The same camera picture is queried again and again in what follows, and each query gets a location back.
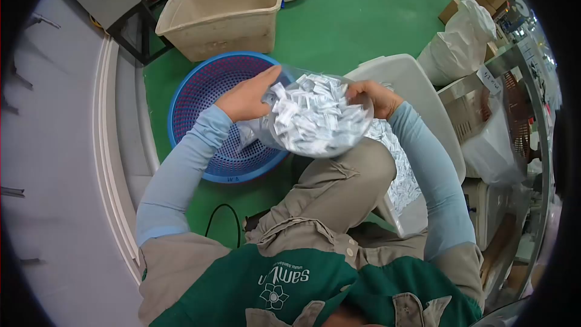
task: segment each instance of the hand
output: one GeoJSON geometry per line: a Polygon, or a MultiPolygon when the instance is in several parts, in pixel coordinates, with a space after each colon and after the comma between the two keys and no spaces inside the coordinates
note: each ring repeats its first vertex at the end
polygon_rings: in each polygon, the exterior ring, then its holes
{"type": "Polygon", "coordinates": [[[228,115],[232,122],[252,120],[267,115],[270,106],[262,102],[268,87],[280,75],[281,67],[272,66],[257,76],[242,81],[215,102],[215,105],[228,115]]]}
{"type": "Polygon", "coordinates": [[[345,96],[351,103],[360,103],[357,97],[361,93],[366,93],[371,98],[376,119],[389,120],[397,107],[403,103],[401,96],[371,80],[350,84],[345,96]]]}

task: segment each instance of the black cable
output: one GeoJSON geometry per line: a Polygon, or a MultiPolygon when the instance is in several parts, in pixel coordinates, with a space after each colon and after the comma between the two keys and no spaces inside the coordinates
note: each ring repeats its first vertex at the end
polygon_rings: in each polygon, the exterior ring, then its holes
{"type": "Polygon", "coordinates": [[[212,224],[212,219],[214,218],[214,214],[222,206],[227,206],[234,213],[234,218],[236,219],[236,226],[238,227],[238,244],[236,245],[236,247],[240,247],[240,221],[238,220],[238,215],[236,214],[236,211],[234,211],[232,206],[228,205],[227,203],[222,203],[221,205],[218,205],[218,207],[214,208],[214,212],[212,212],[212,215],[210,215],[210,221],[208,221],[208,227],[206,229],[206,234],[204,236],[206,236],[206,237],[208,236],[208,231],[210,231],[210,225],[212,224]]]}

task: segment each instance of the light blue sleeve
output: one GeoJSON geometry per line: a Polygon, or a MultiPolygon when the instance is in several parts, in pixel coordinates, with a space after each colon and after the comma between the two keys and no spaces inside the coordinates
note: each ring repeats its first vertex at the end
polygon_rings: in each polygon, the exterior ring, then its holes
{"type": "Polygon", "coordinates": [[[137,208],[136,241],[189,232],[185,211],[208,162],[228,138],[232,121],[218,106],[200,113],[196,124],[163,161],[137,208]]]}
{"type": "Polygon", "coordinates": [[[428,207],[428,238],[424,259],[429,261],[461,243],[476,243],[474,227],[452,160],[418,113],[403,102],[389,118],[428,207]]]}

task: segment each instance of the beige plastic tub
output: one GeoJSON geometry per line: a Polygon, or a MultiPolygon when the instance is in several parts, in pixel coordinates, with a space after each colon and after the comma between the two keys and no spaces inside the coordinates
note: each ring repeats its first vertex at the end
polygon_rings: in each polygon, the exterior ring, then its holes
{"type": "Polygon", "coordinates": [[[229,51],[271,52],[282,0],[168,0],[155,33],[192,62],[229,51]]]}

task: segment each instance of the khaki pants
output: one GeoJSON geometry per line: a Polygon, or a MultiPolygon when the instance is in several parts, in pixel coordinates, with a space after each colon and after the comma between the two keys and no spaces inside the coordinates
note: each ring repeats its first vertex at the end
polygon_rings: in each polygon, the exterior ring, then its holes
{"type": "Polygon", "coordinates": [[[361,224],[383,202],[395,177],[396,166],[389,150],[365,137],[341,156],[316,159],[309,164],[285,199],[246,233],[246,241],[258,240],[289,218],[303,217],[319,220],[336,233],[348,233],[363,248],[407,244],[415,249],[414,256],[423,258],[425,233],[402,240],[374,223],[361,224]]]}

